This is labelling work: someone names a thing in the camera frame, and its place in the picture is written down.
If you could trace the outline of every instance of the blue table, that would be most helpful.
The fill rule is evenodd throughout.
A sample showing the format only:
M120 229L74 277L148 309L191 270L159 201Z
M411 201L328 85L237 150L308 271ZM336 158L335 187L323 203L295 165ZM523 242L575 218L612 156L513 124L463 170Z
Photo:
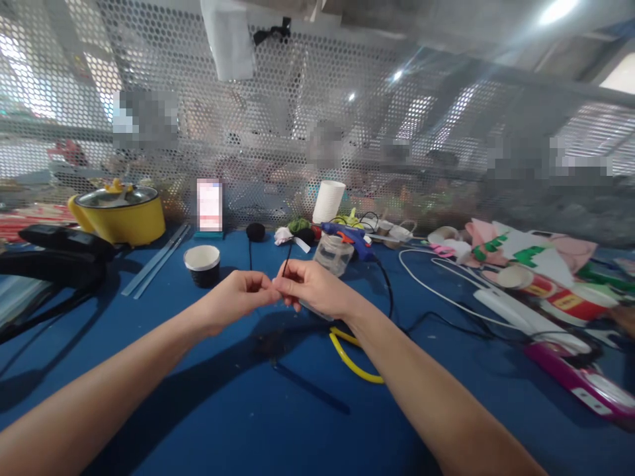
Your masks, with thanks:
M0 346L0 428L201 297L205 291L193 286L182 255L202 243L182 243L139 300L123 297L120 291L160 244L118 257L98 299L84 303L43 332L35 328ZM223 275L248 268L243 232L229 233L214 245L221 250ZM390 276L395 317L402 326L408 327L425 311L467 325L459 310L405 273L397 252L383 245L374 248ZM273 277L287 250L274 246L271 238L254 243L254 269ZM291 256L311 258L297 246ZM419 279L434 282L450 298L491 315L472 297L469 283L431 265L429 256L408 253L404 259ZM388 311L387 290L376 264L351 264L343 278ZM262 308L200 344L138 409L88 473L436 474L434 459L386 387L355 376L326 335L294 342L281 362L346 402L350 416L293 384L268 362L253 363L250 335L307 323L311 318L305 312L297 315L282 304ZM502 342L464 335L432 318L412 337L549 473L633 474L635 436L593 415L522 352ZM360 366L372 370L362 352L347 349ZM633 357L607 351L601 365L610 378L635 391Z

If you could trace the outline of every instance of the yellow pliers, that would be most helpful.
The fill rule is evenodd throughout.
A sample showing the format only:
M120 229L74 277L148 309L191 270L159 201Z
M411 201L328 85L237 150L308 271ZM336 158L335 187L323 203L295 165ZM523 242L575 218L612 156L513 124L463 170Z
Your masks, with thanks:
M355 346L361 347L361 345L359 344L359 341L355 337L353 337L352 335L348 335L346 332L340 331L335 326L331 327L330 331L331 333L329 334L329 337L331 338L331 342L333 343L333 346L335 347L339 356L342 358L342 361L344 361L344 363L347 365L349 369L351 369L359 377L363 378L366 381L369 381L370 383L380 383L380 384L384 383L384 379L382 379L380 376L374 376L372 374L369 374L365 370L360 369L351 360L351 358L346 355L346 352L344 352L344 349L342 348L342 344L340 344L339 340L337 339L338 337L341 337L345 341Z

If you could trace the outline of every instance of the paper cup with red print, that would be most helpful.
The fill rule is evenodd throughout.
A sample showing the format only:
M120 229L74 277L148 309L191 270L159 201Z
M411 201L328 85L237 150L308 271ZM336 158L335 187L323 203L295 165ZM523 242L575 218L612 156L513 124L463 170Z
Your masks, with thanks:
M498 274L497 283L507 289L519 290L539 298L549 298L556 293L555 283L534 274L522 266L510 266Z
M575 284L571 289L560 290L542 301L540 306L561 321L583 327L618 304L611 296Z

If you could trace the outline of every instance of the yellow object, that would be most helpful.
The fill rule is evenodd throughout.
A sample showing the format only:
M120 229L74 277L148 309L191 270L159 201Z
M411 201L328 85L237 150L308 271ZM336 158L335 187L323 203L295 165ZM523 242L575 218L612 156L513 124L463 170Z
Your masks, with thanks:
M121 183L121 180L116 178L112 181L112 185L105 184L104 188L106 189L108 193L120 194L121 192L124 191L123 185L124 184ZM132 185L128 184L126 185L126 187L127 187L127 190L126 190L127 192L132 191Z
M123 189L113 183L107 193L121 193ZM83 196L68 199L68 209L79 226L87 233L96 233L111 243L128 243L132 247L149 245L165 233L165 219L157 193L138 204L114 207L87 206L80 203Z
M351 360L351 358L346 355L346 352L344 352L344 349L342 348L342 344L340 344L339 340L337 340L337 337L341 337L345 341L347 341L347 342L349 342L349 343L351 343L353 345L356 345L358 347L361 347L360 344L359 344L359 341L355 337L340 331L337 327L332 327L331 328L331 333L329 334L329 337L331 338L331 342L333 343L333 346L337 350L337 353L341 357L342 361L344 361L344 363L347 365L347 367L349 369L351 369L354 373L356 373L356 375L358 375L359 377L363 378L366 381L369 381L370 383L379 383L379 384L383 384L384 383L384 379L381 378L380 376L374 376L372 374L369 374L365 370L360 369Z
M350 215L348 215L348 216L338 215L335 218L333 218L333 220L338 220L336 223L341 223L341 225L346 225L346 226L349 226L351 228L364 229L364 225L362 225L362 223L360 223L360 221L355 216L356 212L357 212L357 209L353 208L351 210L351 214Z

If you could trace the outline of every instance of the black cup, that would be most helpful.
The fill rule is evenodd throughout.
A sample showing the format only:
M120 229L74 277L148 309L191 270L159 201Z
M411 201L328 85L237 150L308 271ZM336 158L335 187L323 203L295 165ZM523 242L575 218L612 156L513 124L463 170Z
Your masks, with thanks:
M192 281L199 288L213 288L220 279L220 251L211 245L190 248L183 255Z

